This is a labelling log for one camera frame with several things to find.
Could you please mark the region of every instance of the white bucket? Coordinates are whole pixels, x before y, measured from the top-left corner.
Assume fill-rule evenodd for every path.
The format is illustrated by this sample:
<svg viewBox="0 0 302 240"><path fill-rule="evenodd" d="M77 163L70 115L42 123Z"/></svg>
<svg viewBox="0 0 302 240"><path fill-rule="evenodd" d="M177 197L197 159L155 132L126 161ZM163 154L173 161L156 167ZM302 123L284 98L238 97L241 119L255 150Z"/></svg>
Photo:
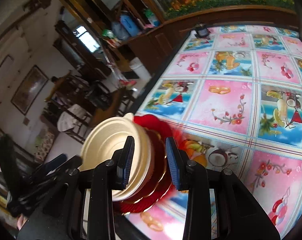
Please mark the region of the white bucket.
<svg viewBox="0 0 302 240"><path fill-rule="evenodd" d="M132 69L142 80L149 81L151 79L150 73L147 71L146 67L144 67L142 62L137 57L131 60L130 69Z"/></svg>

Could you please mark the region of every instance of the printed tablecloth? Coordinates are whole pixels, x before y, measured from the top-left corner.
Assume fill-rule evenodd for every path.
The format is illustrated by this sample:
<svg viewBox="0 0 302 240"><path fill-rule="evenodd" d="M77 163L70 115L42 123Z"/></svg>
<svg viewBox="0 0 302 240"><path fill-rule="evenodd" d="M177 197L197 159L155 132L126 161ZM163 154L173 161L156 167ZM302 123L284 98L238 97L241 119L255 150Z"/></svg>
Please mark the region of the printed tablecloth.
<svg viewBox="0 0 302 240"><path fill-rule="evenodd" d="M209 30L208 39L192 31L136 115L169 123L206 168L235 172L283 238L302 213L302 42L271 26ZM211 203L215 238L213 192ZM127 219L152 240L178 240L186 205L174 191Z"/></svg>

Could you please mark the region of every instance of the plastic bottle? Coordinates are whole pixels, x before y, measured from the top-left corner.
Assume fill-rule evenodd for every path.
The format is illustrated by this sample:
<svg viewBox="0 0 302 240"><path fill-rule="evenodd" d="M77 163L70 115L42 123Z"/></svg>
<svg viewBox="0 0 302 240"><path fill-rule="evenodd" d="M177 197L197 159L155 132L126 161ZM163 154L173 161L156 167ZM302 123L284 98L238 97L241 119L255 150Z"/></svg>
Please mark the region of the plastic bottle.
<svg viewBox="0 0 302 240"><path fill-rule="evenodd" d="M119 40L125 41L130 38L130 34L128 34L126 29L119 22L112 22L111 28L112 32Z"/></svg>

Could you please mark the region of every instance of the paper bowl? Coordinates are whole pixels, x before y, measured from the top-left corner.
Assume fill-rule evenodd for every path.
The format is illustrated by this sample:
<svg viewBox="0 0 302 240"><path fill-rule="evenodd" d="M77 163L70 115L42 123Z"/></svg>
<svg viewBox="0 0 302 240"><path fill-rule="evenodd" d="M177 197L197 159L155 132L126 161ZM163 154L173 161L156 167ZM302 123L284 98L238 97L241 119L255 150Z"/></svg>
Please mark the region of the paper bowl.
<svg viewBox="0 0 302 240"><path fill-rule="evenodd" d="M85 140L81 157L81 171L95 168L111 159L114 151L122 149L127 136L134 138L134 154L129 183L125 190L112 191L112 200L121 201L131 197L149 180L154 167L154 154L144 128L132 122L133 114L112 117L98 124Z"/></svg>

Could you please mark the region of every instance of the framed picture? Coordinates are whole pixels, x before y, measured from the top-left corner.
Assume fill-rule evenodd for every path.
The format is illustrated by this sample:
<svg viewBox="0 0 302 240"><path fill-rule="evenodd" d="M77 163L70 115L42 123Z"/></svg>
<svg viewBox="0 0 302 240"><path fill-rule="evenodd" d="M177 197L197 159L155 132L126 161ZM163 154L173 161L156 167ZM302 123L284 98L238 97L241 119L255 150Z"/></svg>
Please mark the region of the framed picture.
<svg viewBox="0 0 302 240"><path fill-rule="evenodd" d="M23 115L26 115L33 101L47 81L47 76L34 65L18 87L11 99L11 103L18 108Z"/></svg>

